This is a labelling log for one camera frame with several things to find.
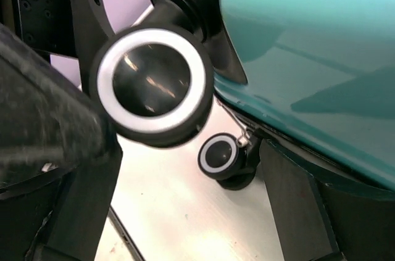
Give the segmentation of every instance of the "teal container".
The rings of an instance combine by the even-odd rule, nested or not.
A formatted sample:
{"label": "teal container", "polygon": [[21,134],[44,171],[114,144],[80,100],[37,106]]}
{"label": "teal container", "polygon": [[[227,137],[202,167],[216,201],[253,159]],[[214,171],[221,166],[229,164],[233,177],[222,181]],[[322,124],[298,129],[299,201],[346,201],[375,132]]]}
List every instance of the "teal container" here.
{"label": "teal container", "polygon": [[395,190],[395,0],[220,0],[229,103]]}

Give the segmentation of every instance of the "white table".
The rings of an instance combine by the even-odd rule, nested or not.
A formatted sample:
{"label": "white table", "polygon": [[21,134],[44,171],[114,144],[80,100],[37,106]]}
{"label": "white table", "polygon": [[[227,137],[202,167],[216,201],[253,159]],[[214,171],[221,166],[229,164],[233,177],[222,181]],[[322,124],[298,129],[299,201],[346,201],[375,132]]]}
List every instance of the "white table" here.
{"label": "white table", "polygon": [[240,134],[214,104],[204,130],[182,147],[158,150],[119,137],[112,207],[146,261],[284,260],[262,176],[226,191],[199,170],[200,146],[223,131]]}

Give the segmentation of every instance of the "white ring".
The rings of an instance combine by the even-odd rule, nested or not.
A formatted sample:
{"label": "white ring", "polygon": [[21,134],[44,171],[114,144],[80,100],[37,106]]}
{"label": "white ring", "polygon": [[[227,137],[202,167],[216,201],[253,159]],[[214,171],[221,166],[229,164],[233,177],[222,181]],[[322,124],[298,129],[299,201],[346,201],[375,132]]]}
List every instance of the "white ring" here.
{"label": "white ring", "polygon": [[[169,46],[184,57],[191,81],[185,98],[173,110],[158,117],[142,117],[122,107],[115,96],[112,81],[117,64],[126,52],[156,43]],[[172,31],[150,28],[129,33],[111,46],[100,63],[96,85],[104,109],[117,123],[131,131],[161,133],[182,124],[198,109],[206,89],[206,71],[199,53],[187,39]]]}
{"label": "white ring", "polygon": [[[220,167],[211,167],[206,161],[207,151],[213,144],[215,144],[216,142],[221,142],[221,141],[227,142],[230,145],[230,149],[231,149],[230,158],[224,165],[222,165]],[[212,138],[211,140],[209,140],[203,146],[202,151],[199,156],[199,161],[200,161],[201,167],[206,172],[220,173],[220,172],[226,170],[233,163],[234,159],[236,158],[236,152],[237,152],[237,146],[236,146],[236,143],[233,138],[231,138],[230,136],[225,136],[225,135],[216,136],[216,137]]]}

